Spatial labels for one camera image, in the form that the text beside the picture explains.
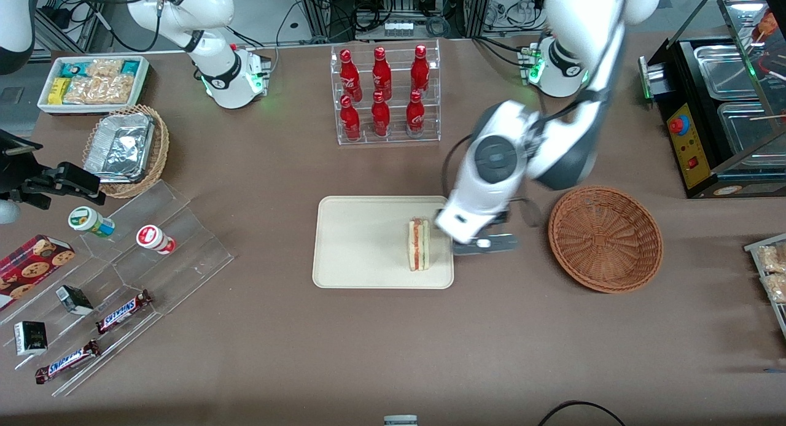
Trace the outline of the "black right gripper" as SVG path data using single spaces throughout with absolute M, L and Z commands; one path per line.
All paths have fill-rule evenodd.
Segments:
M 1 130 L 2 197 L 42 210 L 48 210 L 51 203 L 51 197 L 45 194 L 82 198 L 98 206 L 106 203 L 106 194 L 100 190 L 100 178 L 92 172 L 70 162 L 61 162 L 56 168 L 43 171 L 33 154 L 42 148 L 42 144 Z M 28 180 L 34 177 L 37 177 L 37 191 L 28 185 Z

